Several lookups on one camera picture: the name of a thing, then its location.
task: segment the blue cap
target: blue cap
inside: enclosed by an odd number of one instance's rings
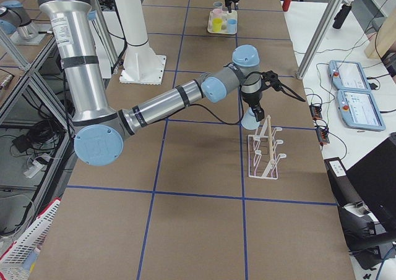
[[[15,25],[10,22],[6,22],[5,20],[0,20],[0,27],[4,30],[4,33],[6,34],[12,34],[17,30]]]
[[[242,126],[247,130],[256,130],[260,126],[260,122],[256,121],[252,108],[249,109],[244,114],[242,121]]]
[[[88,12],[88,20],[94,20],[97,18],[97,11],[93,10]]]
[[[94,124],[80,130],[74,139],[76,155],[85,163],[104,166],[115,161],[124,148],[123,138],[112,127]]]
[[[224,83],[216,77],[208,77],[200,86],[204,95],[212,103],[217,103],[227,96]]]
[[[234,64],[241,67],[254,67],[260,64],[259,53],[252,45],[238,46],[233,52]]]
[[[0,6],[4,6],[6,8],[19,8],[23,7],[22,4],[17,0],[8,0],[0,3]]]

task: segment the robotic arm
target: robotic arm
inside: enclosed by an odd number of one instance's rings
[[[38,35],[38,29],[22,4],[15,0],[0,3],[0,26],[7,34],[18,31],[21,38],[30,40]]]
[[[112,163],[121,154],[123,141],[142,127],[205,96],[216,103],[238,87],[243,100],[249,104],[250,115],[259,122],[264,118],[259,102],[261,92],[268,87],[282,88],[275,74],[267,77],[266,73],[258,72],[256,48],[242,45],[234,50],[232,63],[220,71],[201,75],[130,110],[117,112],[108,104],[88,25],[90,0],[38,0],[38,3],[51,20],[75,106],[74,149],[87,164]]]

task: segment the yellow cup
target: yellow cup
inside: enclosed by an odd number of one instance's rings
[[[220,32],[222,30],[222,19],[213,19],[212,20],[212,31],[213,32]]]

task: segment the blue cup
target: blue cup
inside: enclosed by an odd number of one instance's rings
[[[227,20],[227,33],[229,34],[235,34],[236,33],[236,25],[237,25],[236,19],[229,19]]]

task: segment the label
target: label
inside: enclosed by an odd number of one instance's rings
[[[339,161],[331,161],[329,162],[335,175],[337,177],[341,177],[341,176],[346,176],[347,174],[344,171],[344,168],[341,166],[341,163]]]
[[[58,46],[74,44],[67,17],[51,20],[52,29]]]

